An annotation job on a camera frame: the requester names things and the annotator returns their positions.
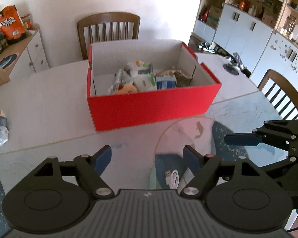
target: wooden chair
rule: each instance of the wooden chair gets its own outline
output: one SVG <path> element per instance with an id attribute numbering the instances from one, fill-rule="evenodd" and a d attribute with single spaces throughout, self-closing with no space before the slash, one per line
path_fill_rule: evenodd
<path id="1" fill-rule="evenodd" d="M 290 110 L 290 112 L 283 118 L 283 120 L 288 120 L 290 115 L 293 113 L 295 109 L 298 111 L 298 92 L 297 90 L 293 87 L 293 85 L 290 84 L 290 82 L 285 79 L 282 75 L 280 75 L 278 72 L 274 70 L 268 70 L 261 81 L 261 83 L 258 86 L 258 89 L 260 91 L 263 90 L 263 88 L 266 86 L 267 82 L 271 79 L 274 81 L 274 84 L 272 87 L 269 89 L 265 97 L 268 97 L 269 94 L 273 91 L 273 89 L 278 85 L 280 89 L 276 92 L 276 94 L 272 97 L 272 99 L 269 101 L 272 103 L 277 96 L 280 94 L 280 92 L 283 90 L 285 92 L 285 95 L 277 102 L 277 104 L 274 106 L 275 109 L 277 109 L 281 103 L 284 101 L 284 99 L 288 96 L 290 98 L 290 101 L 278 112 L 279 115 L 281 115 L 287 107 L 291 104 L 291 102 L 294 104 L 294 108 Z"/>
<path id="2" fill-rule="evenodd" d="M 84 60 L 87 60 L 87 49 L 86 49 L 86 42 L 85 42 L 85 35 L 84 35 L 84 28 L 88 27 L 88 38 L 89 43 L 92 44 L 94 42 L 93 40 L 93 34 L 92 34 L 92 26 L 95 25 L 95 40 L 96 42 L 100 42 L 101 38 L 99 35 L 99 24 L 103 25 L 103 40 L 107 41 L 107 31 L 106 31 L 106 23 L 110 22 L 109 27 L 109 36 L 110 41 L 115 40 L 117 37 L 117 40 L 121 40 L 121 30 L 120 30 L 120 23 L 125 23 L 125 38 L 128 39 L 128 23 L 133 23 L 133 39 L 138 39 L 139 34 L 139 26 L 140 26 L 140 17 L 127 13 L 127 12 L 105 12 L 105 13 L 98 13 L 91 16 L 88 16 L 84 19 L 81 19 L 77 23 L 77 31 L 78 31 L 78 38 L 79 43 L 81 46 L 82 56 Z M 114 34 L 114 27 L 113 23 L 117 23 L 117 35 Z"/>

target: orange round snack package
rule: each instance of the orange round snack package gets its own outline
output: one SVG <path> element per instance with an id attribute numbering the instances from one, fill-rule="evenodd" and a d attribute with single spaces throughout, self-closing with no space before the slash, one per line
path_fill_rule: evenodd
<path id="1" fill-rule="evenodd" d="M 7 6 L 0 12 L 0 32 L 9 45 L 27 37 L 15 5 Z"/>

